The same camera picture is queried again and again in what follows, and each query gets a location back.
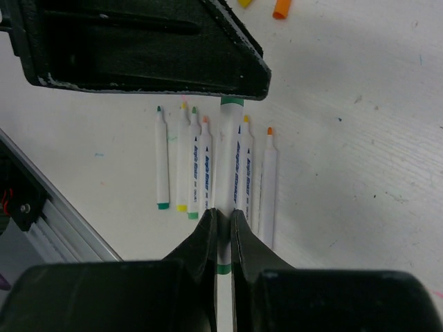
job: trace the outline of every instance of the acrylic marker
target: acrylic marker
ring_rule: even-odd
[[[208,117],[203,117],[200,135],[200,187],[199,187],[199,215],[211,208],[213,190],[213,137],[209,133]]]
[[[186,212],[188,204],[189,120],[184,102],[177,127],[177,211]]]
[[[157,107],[155,122],[155,156],[157,166],[157,206],[169,209],[168,128],[161,107]]]
[[[242,138],[240,140],[240,175],[237,208],[243,211],[249,227],[252,226],[253,144],[254,137],[249,132],[249,118],[244,116]]]
[[[217,273],[230,272],[229,216],[235,209],[234,178],[238,126],[243,121],[243,99],[223,97],[220,102],[214,155],[213,207],[224,217],[217,224]]]
[[[268,128],[262,166],[258,238],[273,248],[275,189],[277,182],[277,150],[273,146],[272,128]]]
[[[192,108],[189,126],[189,187],[188,187],[188,218],[199,218],[199,138],[200,125],[197,108]]]

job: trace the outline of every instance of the bolt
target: bolt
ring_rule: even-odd
[[[20,207],[20,212],[21,213],[29,213],[30,212],[30,205],[29,204],[23,204]]]

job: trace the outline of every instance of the yellow object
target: yellow object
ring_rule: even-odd
[[[238,3],[241,5],[241,7],[246,8],[249,6],[249,4],[252,2],[252,0],[238,0]]]
[[[177,206],[177,211],[179,211],[179,212],[186,212],[186,211],[188,211],[188,206],[187,205],[178,205]]]

